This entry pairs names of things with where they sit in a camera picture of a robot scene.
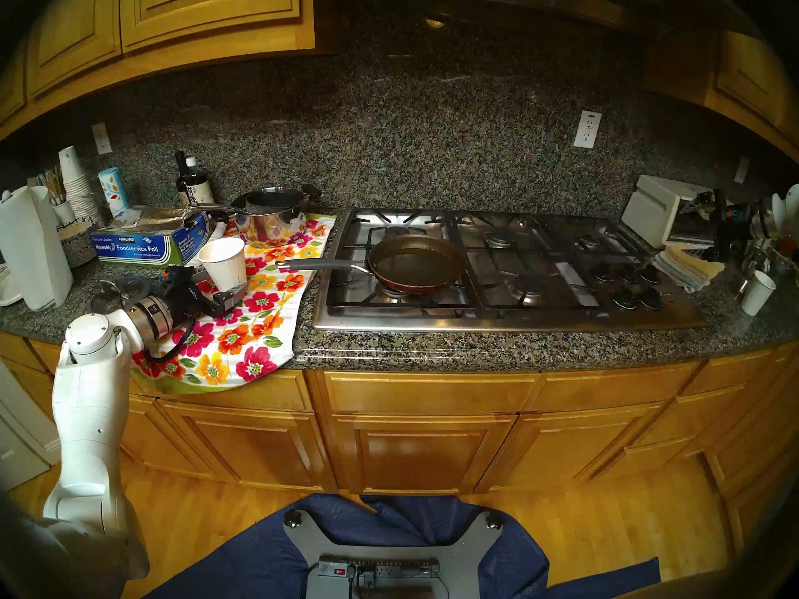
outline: granite countertop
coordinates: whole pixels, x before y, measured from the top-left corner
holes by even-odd
[[[73,271],[74,285],[60,308],[32,312],[20,301],[0,308],[0,330],[61,343],[67,325],[86,313],[100,279],[123,273],[154,275],[154,269],[94,260]],[[708,288],[694,294],[709,322],[679,331],[604,333],[347,333],[311,325],[318,280],[302,298],[294,369],[360,371],[509,371],[675,363],[733,355],[799,338],[799,289],[793,280],[777,288],[756,317],[735,301],[742,276],[728,266]]]

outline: electrical outlet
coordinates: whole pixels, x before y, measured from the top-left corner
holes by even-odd
[[[575,137],[575,147],[577,148],[593,148],[594,141],[597,138],[597,131],[599,130],[599,121],[602,119],[602,114],[596,111],[583,111],[580,116],[580,126],[577,127],[577,136]]]
[[[94,143],[97,144],[98,154],[108,154],[111,152],[111,141],[108,139],[108,133],[105,131],[105,122],[99,124],[92,124],[92,133],[94,133]]]

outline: folded towel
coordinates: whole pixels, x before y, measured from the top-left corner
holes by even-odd
[[[652,264],[689,294],[706,288],[724,270],[720,262],[707,262],[685,252],[688,244],[673,244],[656,255]]]

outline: light switch plate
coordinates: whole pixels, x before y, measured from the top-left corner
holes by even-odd
[[[105,122],[99,124],[92,124],[92,133],[94,133],[94,143],[97,144],[98,154],[108,154],[111,152],[111,142],[108,139],[108,133],[105,131]]]

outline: floral towel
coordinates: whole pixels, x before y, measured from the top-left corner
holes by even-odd
[[[308,215],[304,234],[292,236],[283,247],[254,248],[247,245],[249,288],[235,308],[222,318],[204,315],[180,352],[166,363],[152,363],[139,352],[134,355],[133,375],[142,385],[166,395],[225,391],[275,371],[294,356],[292,339],[297,311],[312,272],[282,272],[275,262],[291,258],[321,257],[335,217]],[[236,236],[231,226],[226,236]],[[211,281],[199,285],[211,296]],[[178,328],[154,344],[150,351],[164,355],[185,332]]]

